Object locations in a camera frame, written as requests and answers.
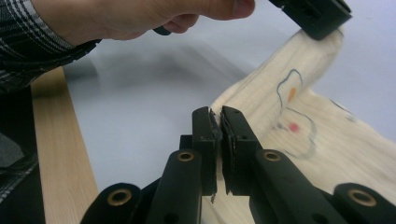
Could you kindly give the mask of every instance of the wooden strip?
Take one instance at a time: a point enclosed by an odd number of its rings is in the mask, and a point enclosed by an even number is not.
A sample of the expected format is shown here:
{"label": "wooden strip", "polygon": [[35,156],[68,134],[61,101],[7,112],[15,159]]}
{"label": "wooden strip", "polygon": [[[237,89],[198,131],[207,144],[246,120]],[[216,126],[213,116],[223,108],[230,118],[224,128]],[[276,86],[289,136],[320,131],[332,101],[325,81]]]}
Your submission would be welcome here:
{"label": "wooden strip", "polygon": [[32,85],[46,222],[79,223],[98,195],[62,68]]}

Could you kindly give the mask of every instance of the plaid sleeve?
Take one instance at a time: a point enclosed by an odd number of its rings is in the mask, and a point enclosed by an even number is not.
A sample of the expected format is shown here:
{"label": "plaid sleeve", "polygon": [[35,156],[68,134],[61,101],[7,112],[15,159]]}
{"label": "plaid sleeve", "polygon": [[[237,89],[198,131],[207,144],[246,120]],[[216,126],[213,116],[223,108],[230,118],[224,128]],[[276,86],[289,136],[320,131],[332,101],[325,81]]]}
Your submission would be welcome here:
{"label": "plaid sleeve", "polygon": [[[74,49],[40,19],[30,0],[0,0],[1,62],[45,62]],[[23,89],[44,72],[0,68],[0,94]]]}

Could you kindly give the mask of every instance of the pine wood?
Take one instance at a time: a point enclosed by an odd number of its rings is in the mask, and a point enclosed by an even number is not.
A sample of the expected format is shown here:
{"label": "pine wood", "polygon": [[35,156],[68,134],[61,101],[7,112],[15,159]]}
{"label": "pine wood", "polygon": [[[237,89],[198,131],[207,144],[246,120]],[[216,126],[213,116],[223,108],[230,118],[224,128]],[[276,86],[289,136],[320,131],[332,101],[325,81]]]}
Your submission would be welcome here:
{"label": "pine wood", "polygon": [[62,68],[32,85],[46,222],[79,223],[98,194]]}

